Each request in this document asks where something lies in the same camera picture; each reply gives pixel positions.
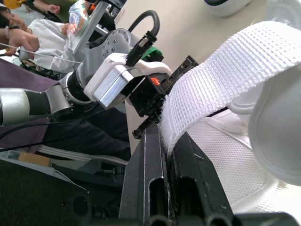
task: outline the purple fabric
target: purple fabric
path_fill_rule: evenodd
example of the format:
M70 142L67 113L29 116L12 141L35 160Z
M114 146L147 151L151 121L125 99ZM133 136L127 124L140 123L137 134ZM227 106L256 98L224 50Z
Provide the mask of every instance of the purple fabric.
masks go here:
M33 91L45 91L56 83L55 80L42 77L20 68L10 62L0 59L0 88L24 88ZM37 119L31 122L48 122L47 118ZM0 134L16 126L0 127ZM41 142L46 133L47 126L29 127L17 130L0 141L3 148L27 145ZM23 150L35 153L38 146L24 148Z

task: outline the cardboard box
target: cardboard box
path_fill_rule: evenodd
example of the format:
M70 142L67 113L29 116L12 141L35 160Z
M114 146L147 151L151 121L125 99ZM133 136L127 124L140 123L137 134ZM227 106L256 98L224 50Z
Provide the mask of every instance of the cardboard box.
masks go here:
M50 158L40 156L37 154L26 153L26 152L22 152L20 154L19 161L30 162L41 166L50 165Z

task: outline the wire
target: wire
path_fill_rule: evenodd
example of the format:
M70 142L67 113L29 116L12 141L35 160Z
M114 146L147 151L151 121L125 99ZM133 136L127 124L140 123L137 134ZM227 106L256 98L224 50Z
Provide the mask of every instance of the wire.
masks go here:
M10 45L4 44L4 43L0 43L0 45L6 46L6 47L10 47L10 48L19 49L19 47L10 46ZM66 59L56 58L55 56L47 56L47 55L43 55L43 54L40 54L40 53L31 52L31 51L28 51L28 50L25 50L25 49L21 49L21 51L25 51L25 52L32 53L32 54L35 54L35 55L39 55L39 56L41 56L41 57L49 57L49 58L52 58L52 59L56 59L56 60L64 60L64 61L68 61L68 62L76 63L76 64L81 64L81 63L82 63L82 62L73 61L73 60L66 60Z
M74 184L74 185L76 185L76 186L78 186L78 187L84 189L85 191L87 191L87 190L86 190L85 188L83 188L82 186L79 186L79 185L75 184L69 177L67 177L67 176L66 176L65 174L63 174L62 172L60 172L60 171L58 171L58 170L56 170L56 169L55 169L55 172L58 173L58 174L60 174L62 177L66 178L66 180L68 180L71 184Z
M154 10L147 10L144 13L142 13L138 18L132 23L132 25L129 27L128 31L132 32L133 29L146 17L151 16L154 21L154 26L151 30L151 34L153 36L157 36L160 30L160 19L158 14Z
M93 107L91 107L90 109L86 110L85 113L88 112L92 112L93 110L95 110L98 107L98 103L95 103L95 105Z
M0 152L6 152L6 151L11 151L11 150L15 150L15 149L21 149L21 148L25 148L25 147L31 147L31 146L36 146L36 145L43 145L49 142L54 142L54 141L58 141L58 140L64 140L67 138L71 138L74 135L71 136L66 136L66 137L61 137L61 138L55 138L55 139L49 139L49 140L44 140L41 142L37 142L37 143L32 143L32 144L28 144L28 145L20 145L20 146L14 146L14 147L8 147L8 148L2 148L0 149Z
M47 125L55 125L55 124L65 124L65 123L70 123L70 122L73 122L73 121L77 121L77 120L83 120L83 119L86 119L86 118L89 118L89 117L92 117L93 115L96 115L96 114L99 114L101 112L104 112L105 110L102 109L100 111L97 111L97 112L94 112L94 113L91 113L90 115L86 115L86 116L83 116L83 117L79 117L79 118L76 118L76 119L73 119L73 120L68 120L68 121L51 121L51 122L38 122L38 123L28 123L28 124L25 124L25 125L21 125L21 126L18 126L18 127L15 127L15 128L12 128L4 133L2 133L0 135L0 140L2 140L4 137L6 137L8 134L11 134L17 130L20 130L20 129L24 129L24 128L27 128L27 127L33 127L33 126L47 126Z

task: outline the wristwatch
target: wristwatch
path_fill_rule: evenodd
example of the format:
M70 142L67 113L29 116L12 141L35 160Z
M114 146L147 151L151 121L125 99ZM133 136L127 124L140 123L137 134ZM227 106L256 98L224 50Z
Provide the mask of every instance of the wristwatch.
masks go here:
M7 39L9 39L9 31L12 30L12 29L20 29L20 27L17 26L17 25L6 26L4 32L5 32L5 36L6 36Z

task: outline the orange component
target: orange component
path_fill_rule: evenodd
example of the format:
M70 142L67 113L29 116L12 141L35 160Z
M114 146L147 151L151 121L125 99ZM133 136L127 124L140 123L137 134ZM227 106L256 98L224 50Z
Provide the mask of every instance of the orange component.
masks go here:
M152 82L155 84L155 85L160 85L160 80L157 79L157 78L151 78Z
M9 9L16 9L21 7L22 2L24 1L26 0L4 0L3 3Z
M96 8L96 5L93 3L90 9L93 11Z

